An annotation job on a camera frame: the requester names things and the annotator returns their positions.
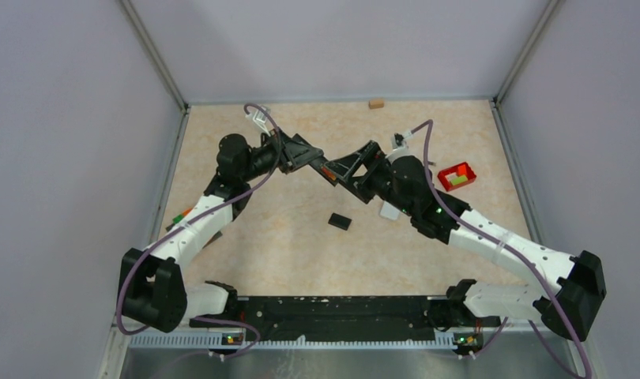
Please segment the black remote control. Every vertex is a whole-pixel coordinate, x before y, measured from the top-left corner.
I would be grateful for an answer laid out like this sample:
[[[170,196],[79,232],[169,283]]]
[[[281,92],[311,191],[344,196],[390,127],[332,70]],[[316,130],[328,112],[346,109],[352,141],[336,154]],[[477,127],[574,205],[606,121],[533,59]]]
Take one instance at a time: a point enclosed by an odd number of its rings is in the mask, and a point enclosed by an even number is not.
[[[318,157],[316,159],[313,159],[309,165],[318,173],[321,175],[321,177],[326,180],[331,186],[337,186],[339,184],[338,180],[337,180],[337,176],[335,175],[335,173],[333,171],[331,171],[327,166],[326,163],[328,162],[328,160],[324,157]]]

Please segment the orange battery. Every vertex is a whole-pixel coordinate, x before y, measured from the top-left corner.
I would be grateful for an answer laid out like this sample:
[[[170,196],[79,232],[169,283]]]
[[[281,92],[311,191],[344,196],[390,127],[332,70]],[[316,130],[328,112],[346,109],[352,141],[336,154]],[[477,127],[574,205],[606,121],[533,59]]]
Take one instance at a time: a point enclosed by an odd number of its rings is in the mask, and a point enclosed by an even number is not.
[[[337,180],[336,175],[328,167],[322,166],[321,173],[325,178],[327,178],[331,182],[335,182]]]

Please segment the black battery cover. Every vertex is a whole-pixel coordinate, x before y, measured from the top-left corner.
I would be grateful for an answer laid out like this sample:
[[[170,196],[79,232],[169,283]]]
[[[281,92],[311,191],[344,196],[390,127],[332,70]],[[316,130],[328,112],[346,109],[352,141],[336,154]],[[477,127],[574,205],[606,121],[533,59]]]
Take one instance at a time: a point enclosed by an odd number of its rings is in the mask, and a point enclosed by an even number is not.
[[[352,223],[352,220],[346,216],[332,213],[329,217],[328,224],[334,226],[343,231],[347,231]]]

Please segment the white remote control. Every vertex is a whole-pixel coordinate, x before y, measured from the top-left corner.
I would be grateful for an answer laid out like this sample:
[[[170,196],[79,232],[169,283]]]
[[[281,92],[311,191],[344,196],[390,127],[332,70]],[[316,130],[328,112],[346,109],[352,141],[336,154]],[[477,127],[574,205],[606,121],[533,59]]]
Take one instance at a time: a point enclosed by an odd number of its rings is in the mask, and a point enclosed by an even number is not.
[[[401,211],[397,209],[394,205],[384,201],[379,212],[379,215],[387,220],[396,221],[399,218]]]

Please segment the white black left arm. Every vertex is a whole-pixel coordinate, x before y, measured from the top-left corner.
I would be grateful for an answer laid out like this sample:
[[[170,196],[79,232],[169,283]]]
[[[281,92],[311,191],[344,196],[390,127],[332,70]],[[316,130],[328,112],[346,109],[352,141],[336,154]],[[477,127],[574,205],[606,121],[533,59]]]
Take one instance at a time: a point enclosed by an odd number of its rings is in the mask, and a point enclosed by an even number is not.
[[[197,203],[158,241],[144,250],[127,251],[121,262],[116,323],[129,335],[122,319],[144,327],[173,331],[183,320],[208,316],[219,326],[238,317],[238,305],[229,299],[233,289],[206,282],[188,289],[183,273],[191,261],[245,209],[254,187],[249,182],[268,179],[275,170],[284,174],[322,158],[320,148],[300,135],[283,132],[261,135],[258,147],[232,133],[219,142],[216,173]]]

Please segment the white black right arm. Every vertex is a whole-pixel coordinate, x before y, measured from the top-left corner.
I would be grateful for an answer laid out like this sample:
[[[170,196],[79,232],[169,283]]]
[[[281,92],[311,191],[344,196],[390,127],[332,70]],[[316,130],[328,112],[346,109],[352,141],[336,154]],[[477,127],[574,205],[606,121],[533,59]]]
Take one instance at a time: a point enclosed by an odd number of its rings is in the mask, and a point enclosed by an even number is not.
[[[437,190],[431,170],[419,158],[408,152],[386,155],[374,141],[324,160],[316,170],[364,203],[381,198],[425,237],[475,253],[525,281],[520,287],[461,281],[459,297],[448,304],[454,323],[470,325],[478,317],[541,320],[565,339],[587,340],[607,294],[596,254],[553,250],[499,226],[467,202]]]

